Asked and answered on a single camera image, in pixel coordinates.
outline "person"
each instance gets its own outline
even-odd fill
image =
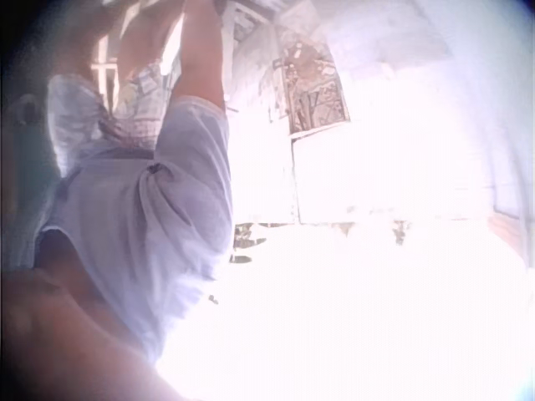
[[[152,365],[230,255],[225,2],[142,9],[120,42],[111,114],[91,56],[131,4],[87,8],[62,39],[47,104],[62,180],[32,269],[3,273],[3,358],[38,399],[179,399]],[[179,18],[174,83],[159,62]]]

